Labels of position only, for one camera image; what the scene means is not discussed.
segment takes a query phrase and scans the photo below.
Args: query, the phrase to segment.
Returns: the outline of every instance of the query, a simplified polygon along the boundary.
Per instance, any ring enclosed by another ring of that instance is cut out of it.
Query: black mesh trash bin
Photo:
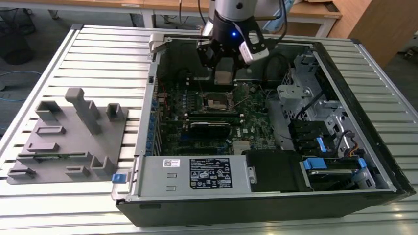
[[[0,18],[0,57],[8,64],[19,65],[33,58],[24,38],[35,32],[33,22],[28,11],[20,8],[0,10]]]

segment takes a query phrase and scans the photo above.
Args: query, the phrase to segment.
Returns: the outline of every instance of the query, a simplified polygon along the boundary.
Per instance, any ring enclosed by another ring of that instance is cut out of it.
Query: green circuit board
[[[234,155],[236,141],[247,141],[251,149],[275,149],[266,92],[258,85],[240,83],[228,92],[188,91],[175,86],[167,89],[170,95],[159,93],[160,155]],[[227,137],[188,136],[187,127],[196,122],[228,123]]]

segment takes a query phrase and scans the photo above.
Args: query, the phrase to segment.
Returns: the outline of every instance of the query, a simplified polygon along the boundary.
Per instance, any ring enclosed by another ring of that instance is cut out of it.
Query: blue cable
[[[8,75],[8,74],[11,74],[11,73],[16,73],[16,72],[36,73],[39,76],[41,76],[41,73],[40,73],[40,72],[29,71],[29,70],[19,70],[19,71],[11,71],[11,72],[5,72],[5,73],[0,74],[0,77],[4,76],[4,75]]]
[[[9,102],[19,102],[19,101],[24,101],[27,99],[4,99],[4,98],[0,98],[0,100],[9,101]]]
[[[41,73],[40,73],[40,72],[29,71],[29,70],[17,70],[17,71],[11,71],[11,72],[5,72],[5,73],[0,74],[0,77],[4,76],[4,75],[8,75],[8,74],[11,74],[11,73],[17,73],[17,72],[35,73],[35,74],[37,74],[39,76],[41,76]],[[9,101],[9,102],[19,102],[19,101],[24,101],[24,100],[27,100],[27,99],[4,99],[4,98],[0,98],[0,100]]]

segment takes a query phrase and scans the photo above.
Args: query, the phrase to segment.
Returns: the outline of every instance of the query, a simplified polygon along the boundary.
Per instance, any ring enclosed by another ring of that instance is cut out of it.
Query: motherboard
[[[266,101],[277,91],[251,83],[230,90],[160,84],[162,155],[240,155],[248,149],[277,149]]]

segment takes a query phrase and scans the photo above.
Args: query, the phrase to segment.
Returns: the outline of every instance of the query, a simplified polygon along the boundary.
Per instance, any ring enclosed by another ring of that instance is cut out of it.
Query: power supply label
[[[190,159],[190,187],[192,189],[232,188],[230,159]]]

